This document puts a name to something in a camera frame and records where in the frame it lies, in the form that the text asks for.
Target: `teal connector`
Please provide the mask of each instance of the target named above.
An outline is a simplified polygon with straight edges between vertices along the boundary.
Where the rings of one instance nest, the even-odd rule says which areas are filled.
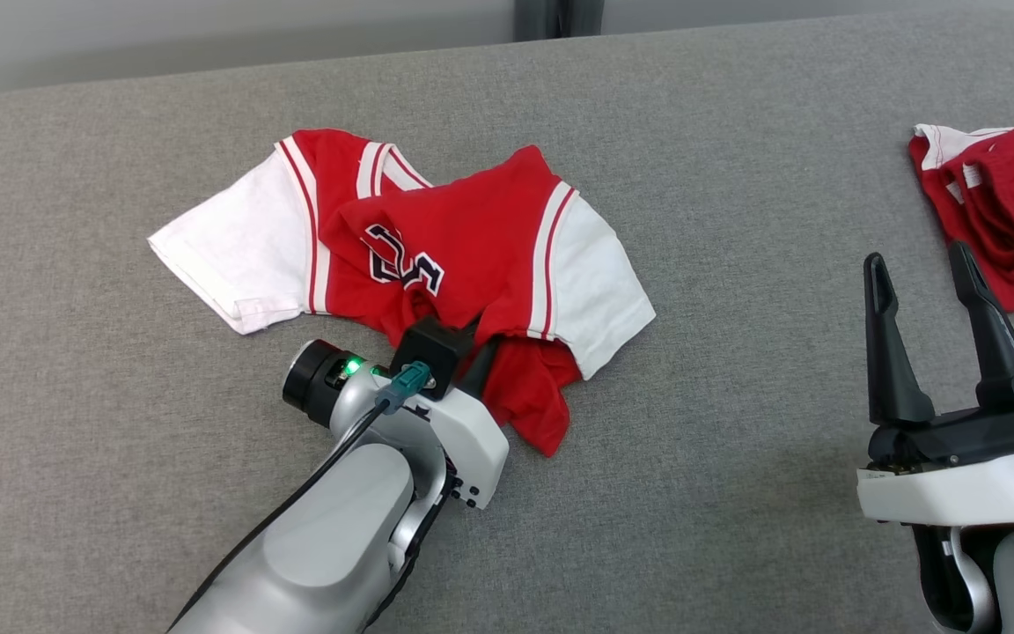
[[[384,401],[385,410],[382,413],[393,414],[402,409],[402,405],[406,403],[407,398],[425,389],[425,385],[432,377],[430,366],[420,361],[414,361],[397,372],[397,376],[391,378],[390,384],[378,391],[377,397],[374,397],[374,406],[382,406],[382,402]]]

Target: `black cable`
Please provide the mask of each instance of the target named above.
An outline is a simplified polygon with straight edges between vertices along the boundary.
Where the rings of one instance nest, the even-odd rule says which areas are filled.
[[[456,389],[470,395],[477,401],[484,401],[484,386],[488,384],[491,365],[496,361],[500,338],[500,336],[492,337],[484,344],[484,347],[476,353],[476,358],[472,358],[472,365],[467,366],[467,370],[456,384]]]
[[[344,438],[343,442],[335,446],[335,449],[331,451],[331,455],[323,461],[322,465],[318,466],[315,473],[307,478],[307,481],[304,482],[299,489],[297,489],[297,492],[290,495],[289,498],[282,502],[276,510],[271,512],[268,517],[262,520],[261,523],[258,523],[257,529],[249,531],[249,535],[245,535],[244,539],[241,539],[241,542],[238,542],[237,546],[233,546],[233,550],[229,551],[228,555],[225,555],[225,558],[222,559],[221,563],[218,563],[217,567],[214,567],[214,571],[211,572],[210,576],[202,582],[202,585],[198,585],[198,589],[195,590],[193,597],[190,597],[190,602],[187,602],[186,606],[183,606],[183,610],[177,613],[177,617],[174,618],[174,621],[170,624],[170,627],[168,627],[166,631],[171,631],[174,625],[182,621],[182,618],[186,617],[187,611],[190,611],[192,607],[194,607],[194,604],[198,603],[198,600],[206,593],[206,590],[208,590],[211,585],[213,585],[214,581],[217,581],[218,575],[222,573],[222,570],[225,570],[225,566],[228,566],[230,562],[237,557],[237,555],[240,555],[241,551],[244,551],[245,547],[252,543],[254,539],[257,539],[258,535],[264,533],[266,529],[269,529],[271,523],[277,521],[277,518],[284,514],[285,510],[289,509],[289,506],[299,501],[299,498],[303,497],[303,494],[306,493],[307,490],[309,490],[310,487],[312,487],[316,482],[318,482],[318,479],[323,477],[323,474],[330,472],[331,467],[333,467],[339,462],[339,459],[346,454],[347,450],[349,450],[350,447],[353,446],[360,437],[362,437],[363,433],[370,428],[371,423],[377,421],[378,417],[381,417],[383,411],[385,411],[386,407],[389,405],[389,401],[381,401],[377,403],[373,410],[363,414],[363,417],[359,418],[358,422],[355,422],[354,426],[351,426],[350,433],[347,434],[347,437]]]

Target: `jersey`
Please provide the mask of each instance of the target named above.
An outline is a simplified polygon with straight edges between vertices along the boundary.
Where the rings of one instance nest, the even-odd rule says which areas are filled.
[[[391,144],[302,131],[151,244],[242,334],[307,311],[397,345],[427,313],[480,318],[478,344],[504,337],[484,402],[548,456],[561,386],[655,316],[615,233],[536,148],[430,189]]]
[[[1014,129],[919,125],[911,155],[945,235],[968,242],[1004,309],[1014,311]]]
[[[343,205],[320,237],[370,271],[371,284],[333,276],[337,313],[394,343],[427,312],[457,328],[479,318],[478,345],[504,337],[484,401],[548,456],[569,426],[561,386],[656,315],[617,233],[535,147],[442,188]]]

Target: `red stripe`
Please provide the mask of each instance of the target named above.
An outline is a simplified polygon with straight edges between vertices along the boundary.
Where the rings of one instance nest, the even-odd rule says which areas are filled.
[[[406,173],[408,173],[412,180],[417,181],[422,188],[431,188],[431,185],[427,184],[423,178],[419,177],[417,172],[410,167],[410,165],[406,164],[406,161],[402,160],[402,155],[399,155],[397,152],[393,152],[393,160],[397,161],[397,167],[404,169]]]
[[[382,196],[382,192],[379,191],[382,189],[382,185],[377,181],[377,164],[382,157],[382,148],[385,148],[385,145],[378,145],[377,153],[374,155],[374,164],[370,166],[370,195],[373,197]]]
[[[551,320],[553,319],[551,253],[555,250],[555,229],[558,228],[558,220],[563,216],[563,210],[566,209],[566,204],[571,201],[572,196],[574,196],[574,188],[570,188],[569,193],[566,194],[566,197],[563,200],[563,204],[558,206],[558,213],[555,214],[555,221],[551,222],[551,233],[547,237],[547,325],[542,328],[544,340],[549,340],[549,338],[551,338]]]
[[[289,148],[281,141],[281,150],[284,151],[284,155],[289,159],[289,164],[292,165],[292,171],[297,173],[297,181],[299,183],[299,191],[303,193],[303,200],[307,204],[307,220],[310,221],[310,286],[307,289],[307,306],[309,306],[312,313],[315,312],[315,269],[318,266],[317,259],[315,258],[315,244],[318,243],[318,233],[315,229],[315,210],[310,205],[310,194],[307,193],[307,188],[303,184],[303,177],[299,175],[299,168],[294,160],[292,160],[292,153],[289,152]]]

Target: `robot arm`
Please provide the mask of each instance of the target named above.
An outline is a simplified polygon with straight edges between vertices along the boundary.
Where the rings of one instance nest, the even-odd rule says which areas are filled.
[[[503,472],[506,437],[479,401],[495,344],[451,381],[469,349],[463,333],[418,323],[390,377],[325,342],[305,345],[284,400],[339,441],[226,555],[170,631],[343,634],[373,623],[410,576],[443,502],[483,509]]]
[[[937,414],[919,390],[884,261],[864,262],[871,422],[863,513],[914,531],[922,591],[954,631],[1014,634],[1014,330],[968,245],[950,245],[981,364],[977,407]]]

